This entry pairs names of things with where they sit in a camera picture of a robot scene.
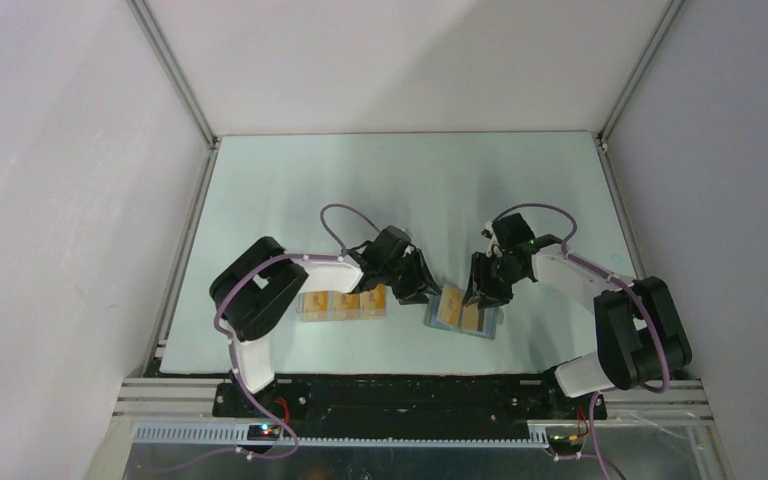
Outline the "clear plastic tray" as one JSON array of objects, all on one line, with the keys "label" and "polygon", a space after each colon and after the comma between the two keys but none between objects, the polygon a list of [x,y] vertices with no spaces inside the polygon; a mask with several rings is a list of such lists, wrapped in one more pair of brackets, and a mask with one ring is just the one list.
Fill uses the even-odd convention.
[{"label": "clear plastic tray", "polygon": [[303,322],[383,319],[387,315],[387,287],[378,285],[357,294],[332,291],[301,293],[296,312]]}]

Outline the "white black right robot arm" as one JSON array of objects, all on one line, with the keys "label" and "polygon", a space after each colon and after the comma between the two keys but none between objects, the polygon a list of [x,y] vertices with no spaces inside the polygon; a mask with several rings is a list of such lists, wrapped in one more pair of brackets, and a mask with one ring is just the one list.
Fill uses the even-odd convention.
[{"label": "white black right robot arm", "polygon": [[541,392],[551,416],[570,416],[583,395],[598,391],[665,392],[672,373],[690,363],[691,346],[662,279],[610,271],[572,251],[566,239],[536,235],[514,210],[489,221],[482,234],[489,245],[471,257],[464,305],[504,306],[514,286],[529,280],[565,294],[593,316],[595,351],[553,367],[554,383]]}]

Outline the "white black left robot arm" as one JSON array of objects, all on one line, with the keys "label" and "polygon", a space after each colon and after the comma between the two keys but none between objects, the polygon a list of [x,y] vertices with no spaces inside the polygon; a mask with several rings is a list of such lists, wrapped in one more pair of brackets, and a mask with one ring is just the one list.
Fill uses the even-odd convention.
[{"label": "white black left robot arm", "polygon": [[422,251],[388,226],[371,241],[338,254],[291,253],[271,236],[252,244],[209,287],[214,328],[226,337],[238,404],[264,416],[276,403],[270,333],[300,294],[361,294],[384,285],[402,305],[426,304],[442,292]]}]

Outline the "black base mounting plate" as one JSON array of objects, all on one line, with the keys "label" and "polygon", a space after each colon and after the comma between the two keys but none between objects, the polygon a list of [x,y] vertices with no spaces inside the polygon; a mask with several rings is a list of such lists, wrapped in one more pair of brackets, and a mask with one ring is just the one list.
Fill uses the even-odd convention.
[{"label": "black base mounting plate", "polygon": [[252,400],[224,380],[212,415],[260,419],[262,405],[311,440],[527,440],[536,421],[588,419],[589,404],[539,374],[279,374]]}]

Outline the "aluminium frame rail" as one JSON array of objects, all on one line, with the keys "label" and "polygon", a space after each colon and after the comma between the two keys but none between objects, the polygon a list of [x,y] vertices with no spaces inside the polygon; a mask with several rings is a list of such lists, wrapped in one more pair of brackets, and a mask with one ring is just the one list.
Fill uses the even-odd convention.
[{"label": "aluminium frame rail", "polygon": [[155,423],[150,438],[304,445],[545,445],[547,429],[709,426],[701,383],[566,397],[548,375],[281,374],[247,398],[230,375],[126,379],[114,412]]}]

